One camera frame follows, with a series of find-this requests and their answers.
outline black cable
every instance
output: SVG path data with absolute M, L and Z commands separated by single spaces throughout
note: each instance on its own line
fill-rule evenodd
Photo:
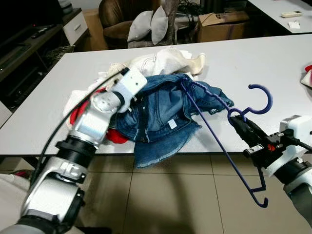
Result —
M 307 149 L 309 151 L 309 153 L 312 153 L 312 147 L 310 145 L 307 145 L 306 143 L 303 143 L 301 141 L 298 143 L 298 145 Z
M 204 8 L 195 2 L 189 2 L 188 0 L 180 0 L 178 5 L 178 11 L 187 15 L 199 16 L 204 14 Z
M 104 85 L 106 82 L 108 82 L 109 80 L 111 80 L 114 76 L 116 76 L 117 74 L 119 73 L 122 73 L 123 70 L 125 69 L 128 69 L 128 68 L 124 68 L 122 69 L 120 72 L 117 72 L 113 75 L 111 75 L 110 77 L 108 77 L 106 80 L 104 80 L 101 84 L 99 84 L 96 88 L 94 88 L 87 96 L 85 96 L 76 106 L 74 106 L 72 108 L 72 110 L 70 112 L 68 112 L 68 114 L 61 120 L 61 122 L 58 124 L 58 126 L 55 128 L 55 130 L 52 132 L 52 134 L 50 135 L 49 139 L 47 140 L 47 142 L 45 143 L 43 149 L 42 149 L 42 152 L 39 156 L 39 159 L 38 159 L 38 163 L 37 163 L 37 166 L 35 168 L 35 171 L 33 173 L 33 176 L 31 178 L 31 182 L 30 182 L 30 185 L 32 186 L 35 182 L 35 180 L 37 179 L 38 177 L 38 173 L 39 173 L 39 170 L 40 170 L 40 167 L 42 165 L 42 159 L 44 157 L 44 153 L 45 151 L 47 150 L 47 148 L 49 147 L 52 139 L 54 138 L 55 134 L 59 131 L 59 129 L 61 128 L 61 126 L 64 124 L 64 122 L 67 120 L 67 118 L 72 114 L 72 112 L 77 109 L 78 107 L 80 107 L 86 100 L 88 100 L 90 98 L 90 96 L 99 88 L 101 87 L 102 85 Z

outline air conditioner remote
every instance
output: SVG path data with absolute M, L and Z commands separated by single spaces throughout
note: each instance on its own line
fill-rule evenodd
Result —
M 291 11 L 291 12 L 284 12 L 281 14 L 281 17 L 283 18 L 290 18 L 290 17 L 297 17 L 302 16 L 303 13 L 301 11 Z

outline blue plastic hanger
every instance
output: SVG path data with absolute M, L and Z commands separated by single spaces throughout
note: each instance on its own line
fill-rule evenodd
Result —
M 226 157 L 228 158 L 228 160 L 230 161 L 231 165 L 233 166 L 234 170 L 236 171 L 236 173 L 238 174 L 239 178 L 241 179 L 241 181 L 243 182 L 243 184 L 245 185 L 245 187 L 247 188 L 248 192 L 250 193 L 250 195 L 252 196 L 252 198 L 254 199 L 255 203 L 262 207 L 262 208 L 266 208 L 268 206 L 268 203 L 269 203 L 269 200 L 265 197 L 264 198 L 264 201 L 263 203 L 260 203 L 258 201 L 258 199 L 255 197 L 254 193 L 256 192 L 260 192 L 260 191 L 264 191 L 266 190 L 266 184 L 265 184 L 265 180 L 264 180 L 264 176 L 263 176 L 263 173 L 262 173 L 262 170 L 261 168 L 257 168 L 258 169 L 258 173 L 259 173 L 259 177 L 260 177 L 260 182 L 261 182 L 261 187 L 259 188 L 254 188 L 254 189 L 251 189 L 248 185 L 248 183 L 246 182 L 246 180 L 244 179 L 243 175 L 240 173 L 238 167 L 236 166 L 236 164 L 233 162 L 233 160 L 231 159 L 230 155 L 228 154 L 228 152 L 225 150 L 225 148 L 223 147 L 222 143 L 220 142 L 219 138 L 217 137 L 217 135 L 215 134 L 215 132 L 212 130 L 211 126 L 209 125 L 209 123 L 207 122 L 207 120 L 205 119 L 205 117 L 203 116 L 200 108 L 197 106 L 196 102 L 194 101 L 194 99 L 192 98 L 192 96 L 190 95 L 190 93 L 188 92 L 187 88 L 184 86 L 183 84 L 183 80 L 188 80 L 187 78 L 184 78 L 182 79 L 182 82 L 181 82 L 181 86 L 184 90 L 184 92 L 186 93 L 186 95 L 188 96 L 188 98 L 190 99 L 190 101 L 192 102 L 192 104 L 195 106 L 195 108 L 197 109 L 197 111 L 199 112 L 199 115 L 201 116 L 201 118 L 204 120 L 205 124 L 207 125 L 207 127 L 209 128 L 210 132 L 212 133 L 212 135 L 214 136 L 214 138 L 216 139 L 217 143 L 219 144 L 220 148 L 222 149 L 222 151 L 224 152 L 224 154 L 226 155 Z M 272 95 L 270 94 L 270 92 L 268 91 L 268 89 L 262 85 L 259 85 L 259 84 L 250 84 L 248 86 L 249 89 L 254 89 L 254 88 L 258 88 L 258 89 L 261 89 L 263 90 L 267 97 L 268 97 L 268 104 L 267 106 L 262 109 L 262 110 L 254 110 L 253 108 L 251 107 L 247 107 L 245 110 L 241 111 L 237 108 L 230 108 L 227 106 L 227 104 L 216 94 L 213 94 L 211 93 L 205 86 L 201 85 L 200 83 L 197 83 L 196 81 L 192 81 L 190 83 L 190 85 L 188 85 L 188 88 L 190 88 L 192 85 L 196 85 L 200 88 L 202 88 L 206 94 L 208 94 L 209 96 L 211 97 L 215 97 L 218 101 L 220 101 L 220 103 L 224 106 L 224 108 L 228 111 L 228 121 L 231 125 L 232 122 L 231 122 L 231 113 L 233 112 L 238 112 L 244 121 L 246 121 L 246 117 L 245 117 L 245 114 L 247 114 L 248 112 L 251 112 L 251 113 L 254 113 L 256 115 L 261 115 L 261 114 L 264 114 L 264 113 L 267 113 L 271 107 L 272 107 L 272 104 L 273 104 L 273 98 L 272 98 Z

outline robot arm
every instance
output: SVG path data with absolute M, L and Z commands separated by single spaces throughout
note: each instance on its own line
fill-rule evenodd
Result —
M 244 155 L 251 158 L 257 168 L 284 184 L 284 191 L 298 212 L 312 227 L 312 166 L 302 156 L 312 149 L 312 119 L 293 116 L 280 124 L 280 133 L 266 135 L 255 123 L 240 116 L 231 117 L 236 132 L 250 146 Z
M 91 96 L 90 104 L 75 122 L 67 139 L 58 142 L 56 156 L 47 160 L 30 188 L 16 225 L 1 234 L 62 234 L 71 229 L 83 204 L 87 168 L 103 141 L 110 119 L 124 112 L 147 83 L 137 70 L 123 69 L 122 79 L 108 92 Z

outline cardboard box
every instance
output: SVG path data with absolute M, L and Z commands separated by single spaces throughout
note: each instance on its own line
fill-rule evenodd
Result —
M 245 38 L 249 17 L 244 11 L 199 16 L 198 42 Z
M 83 16 L 90 32 L 90 37 L 84 43 L 84 51 L 108 50 L 103 36 L 103 27 L 98 16 L 98 9 L 83 10 Z

